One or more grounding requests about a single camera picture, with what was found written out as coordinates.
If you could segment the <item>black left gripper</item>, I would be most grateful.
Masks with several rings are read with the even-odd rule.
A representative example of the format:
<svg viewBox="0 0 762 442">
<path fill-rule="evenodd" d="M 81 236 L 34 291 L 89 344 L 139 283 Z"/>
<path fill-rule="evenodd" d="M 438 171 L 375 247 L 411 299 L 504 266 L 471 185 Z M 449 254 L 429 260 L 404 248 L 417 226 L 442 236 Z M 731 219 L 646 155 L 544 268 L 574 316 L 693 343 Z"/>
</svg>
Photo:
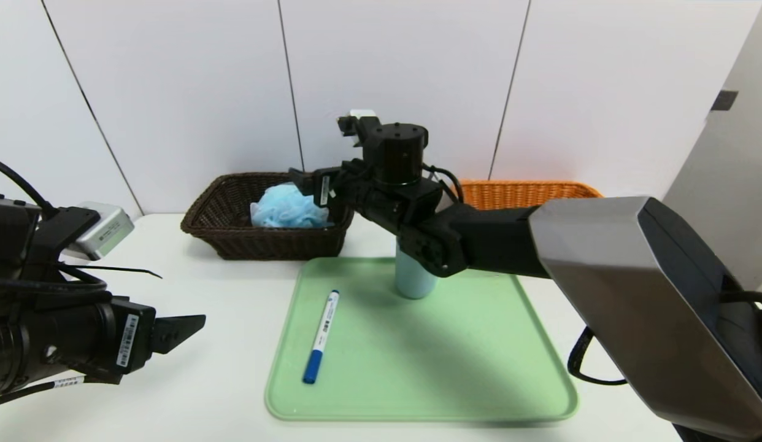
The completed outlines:
<svg viewBox="0 0 762 442">
<path fill-rule="evenodd" d="M 151 353 L 168 354 L 205 324 L 205 314 L 156 318 L 155 308 L 124 296 L 41 297 L 33 312 L 33 379 L 72 370 L 117 383 Z"/>
</svg>

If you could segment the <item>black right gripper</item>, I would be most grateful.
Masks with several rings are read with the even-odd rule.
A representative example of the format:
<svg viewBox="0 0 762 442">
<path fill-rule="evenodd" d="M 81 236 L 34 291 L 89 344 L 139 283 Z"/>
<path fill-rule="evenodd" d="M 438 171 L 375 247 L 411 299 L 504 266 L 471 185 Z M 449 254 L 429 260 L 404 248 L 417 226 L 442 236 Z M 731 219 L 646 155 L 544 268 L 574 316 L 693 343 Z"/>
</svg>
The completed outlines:
<svg viewBox="0 0 762 442">
<path fill-rule="evenodd" d="M 304 196 L 313 196 L 318 207 L 346 205 L 350 183 L 356 172 L 345 167 L 320 168 L 313 173 L 289 168 L 288 178 Z"/>
</svg>

